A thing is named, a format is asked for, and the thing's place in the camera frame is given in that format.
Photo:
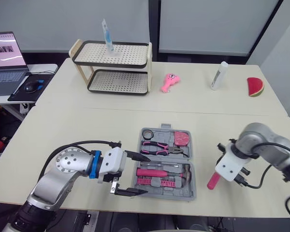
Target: watermelon slice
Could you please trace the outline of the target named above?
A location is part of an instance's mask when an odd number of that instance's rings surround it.
[[[248,81],[248,91],[250,97],[259,96],[264,90],[263,81],[256,77],[247,78]]]

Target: toolbox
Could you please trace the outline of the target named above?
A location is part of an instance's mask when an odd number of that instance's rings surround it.
[[[145,197],[192,201],[196,198],[196,178],[192,158],[191,134],[161,128],[142,128],[138,152],[150,162],[138,162],[134,169],[133,188],[146,190]]]

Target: computer mouse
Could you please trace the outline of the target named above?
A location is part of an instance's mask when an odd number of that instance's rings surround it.
[[[39,81],[29,81],[25,84],[25,92],[26,93],[34,93],[38,90],[38,87],[40,85]]]

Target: hammer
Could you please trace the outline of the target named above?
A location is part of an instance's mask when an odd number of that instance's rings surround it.
[[[170,173],[167,171],[161,170],[148,170],[148,169],[140,169],[138,168],[136,171],[137,176],[151,176],[151,177],[168,177],[168,176],[180,176],[181,178],[185,179],[183,186],[190,182],[191,179],[191,171],[190,165],[184,164],[183,165],[184,172],[183,173]]]

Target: pliers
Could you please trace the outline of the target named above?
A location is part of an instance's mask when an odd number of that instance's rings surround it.
[[[142,154],[146,154],[146,155],[162,155],[162,156],[167,156],[170,153],[173,154],[184,154],[184,150],[178,147],[174,147],[174,146],[169,146],[168,144],[164,144],[164,143],[158,143],[155,141],[143,141],[142,142],[143,146],[157,146],[162,148],[163,150],[161,151],[146,151],[146,150],[141,150]]]

